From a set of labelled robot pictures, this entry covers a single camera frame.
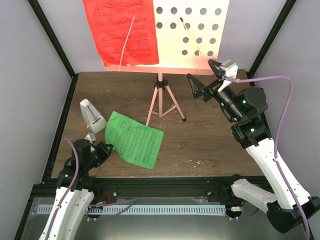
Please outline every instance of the red sheet music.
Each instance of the red sheet music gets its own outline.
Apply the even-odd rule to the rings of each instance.
[[[159,63],[153,0],[83,0],[97,52],[105,66]]]

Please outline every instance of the paper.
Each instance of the paper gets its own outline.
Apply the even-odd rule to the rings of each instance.
[[[105,129],[105,142],[127,163],[153,169],[164,132],[113,112]]]
[[[159,63],[153,0],[83,0],[93,40],[105,66]]]

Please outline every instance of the wooden table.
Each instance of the wooden table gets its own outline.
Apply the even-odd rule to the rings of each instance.
[[[89,132],[82,118],[80,102],[88,99],[106,120],[112,111],[145,124],[154,91],[156,74],[132,72],[82,72],[75,87],[70,110],[52,172],[57,177],[71,156],[71,148],[65,137],[77,140]],[[152,115],[149,126],[164,131],[164,138],[154,169],[142,168],[123,161],[116,151],[90,174],[97,177],[182,177],[262,175],[255,161],[236,142],[231,124],[214,100],[205,103],[202,98],[193,99],[187,77],[180,74],[164,74],[187,121],[178,112],[164,117]],[[244,70],[239,78],[246,78]],[[211,83],[213,76],[200,76],[204,84]],[[248,84],[232,84],[235,92]],[[164,111],[173,102],[167,92],[163,94]],[[97,143],[104,140],[105,131],[95,136]]]

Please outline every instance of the pink music stand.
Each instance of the pink music stand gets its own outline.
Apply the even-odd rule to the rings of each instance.
[[[153,0],[159,64],[106,67],[109,71],[158,73],[146,126],[150,122],[151,114],[163,117],[175,108],[182,119],[186,120],[169,85],[163,83],[166,83],[163,73],[213,74],[208,59],[218,58],[228,6],[229,0]],[[167,89],[174,103],[165,113],[163,87]],[[159,112],[154,112],[152,110],[157,93]]]

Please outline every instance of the green sheet music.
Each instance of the green sheet music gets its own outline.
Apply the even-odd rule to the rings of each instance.
[[[153,169],[164,132],[113,112],[105,129],[105,142],[127,163]]]

